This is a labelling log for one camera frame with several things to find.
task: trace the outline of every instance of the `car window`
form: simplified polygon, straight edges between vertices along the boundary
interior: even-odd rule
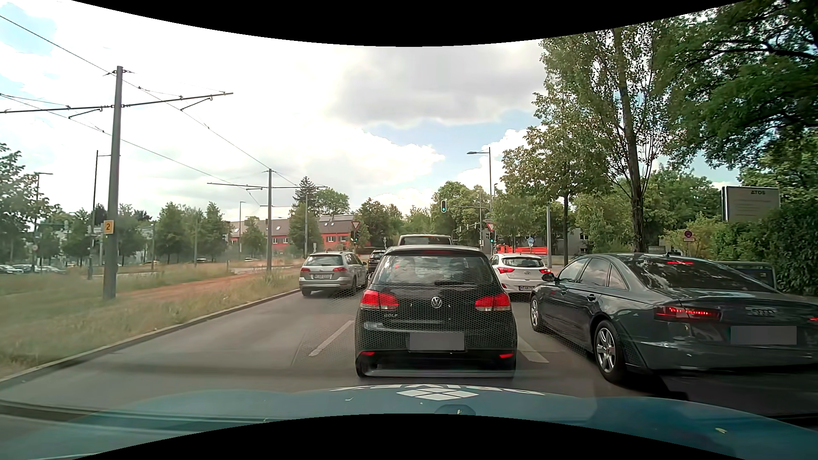
[[[486,285],[496,282],[488,260],[459,253],[387,255],[373,283],[405,286]]]
[[[520,268],[540,268],[545,266],[542,259],[532,259],[530,257],[505,257],[503,259],[503,264],[508,265],[509,267]]]
[[[585,270],[582,272],[582,277],[579,282],[591,286],[608,286],[608,273],[611,269],[611,263],[607,260],[598,257],[591,258]]]
[[[333,265],[343,265],[344,260],[340,255],[326,254],[326,255],[310,255],[304,265],[310,267],[328,267]]]
[[[642,283],[652,289],[690,288],[709,291],[775,292],[762,282],[724,265],[706,260],[642,255],[623,262]]]
[[[625,278],[622,277],[622,274],[617,270],[616,267],[611,267],[611,274],[608,278],[608,287],[615,287],[617,289],[627,289],[627,284],[625,284]]]
[[[588,259],[574,260],[560,271],[559,279],[561,282],[577,282],[579,273],[585,268]]]

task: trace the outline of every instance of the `billboard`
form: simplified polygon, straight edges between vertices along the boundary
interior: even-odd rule
[[[721,188],[721,217],[727,222],[755,222],[780,206],[776,187]]]

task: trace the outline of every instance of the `rear wiper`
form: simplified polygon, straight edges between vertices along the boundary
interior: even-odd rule
[[[476,282],[462,282],[462,281],[436,281],[435,286],[477,286]]]

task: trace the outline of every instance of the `sky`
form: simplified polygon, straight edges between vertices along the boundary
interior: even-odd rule
[[[38,108],[113,104],[106,72],[117,65],[124,104],[233,92],[184,111],[195,101],[122,110],[119,202],[153,216],[168,201],[202,209],[212,201],[225,219],[238,219],[240,206],[242,217],[265,218],[266,191],[208,183],[267,186],[267,168],[277,172],[274,187],[309,176],[349,195],[354,209],[372,197],[407,212],[429,205],[447,180],[502,188],[501,153],[538,124],[538,41],[301,43],[63,0],[0,0],[0,16],[76,55],[0,19],[0,93]],[[31,108],[0,97],[0,110]],[[40,190],[69,212],[92,204],[97,152],[97,202],[107,203],[113,111],[84,111],[0,115],[0,142],[22,152],[27,171],[52,173]],[[488,149],[491,167],[487,155],[466,155]],[[735,172],[700,158],[692,166],[715,186],[737,184]],[[287,216],[293,194],[274,190],[274,217]]]

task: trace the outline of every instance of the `white hatchback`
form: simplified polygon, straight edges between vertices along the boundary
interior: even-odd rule
[[[551,272],[542,258],[533,254],[495,254],[491,264],[509,295],[532,291],[542,283],[542,275]]]

